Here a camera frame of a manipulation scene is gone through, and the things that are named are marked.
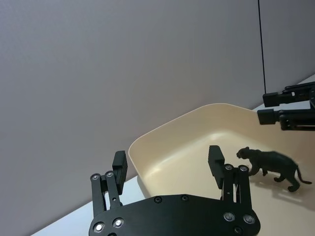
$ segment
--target silver screw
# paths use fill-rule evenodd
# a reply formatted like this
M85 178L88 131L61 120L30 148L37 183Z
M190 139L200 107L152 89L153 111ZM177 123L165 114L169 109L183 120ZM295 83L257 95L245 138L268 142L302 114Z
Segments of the silver screw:
M254 217L252 217L251 215L244 215L243 216L243 219L244 219L244 221L247 223L247 224L253 224L253 223L255 223L255 219L254 219Z
M231 165L226 165L225 168L230 171L230 170L233 169L233 166L231 166Z
M240 167L240 170L245 172L245 171L248 170L248 168L247 168L246 166L241 166L241 167Z
M108 173L106 174L106 176L107 176L107 177L113 176L113 172L108 172Z
M233 221L233 220L235 220L235 216L232 213L230 213L230 212L224 213L223 218L226 221Z
M115 228L120 228L122 225L124 224L124 221L123 221L123 219L116 219L115 221L114 221L114 223L113 223L113 226L115 227Z
M94 232L95 233L100 233L102 232L102 230L104 229L104 224L103 223L97 223L95 226L94 226Z

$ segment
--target gray wall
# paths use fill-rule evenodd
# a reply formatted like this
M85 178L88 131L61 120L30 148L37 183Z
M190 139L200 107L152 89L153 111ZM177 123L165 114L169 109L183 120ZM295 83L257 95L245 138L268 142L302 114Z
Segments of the gray wall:
M1 235L29 235L140 135L261 101L257 2L0 0L0 72Z
M315 73L315 1L261 0L267 92Z

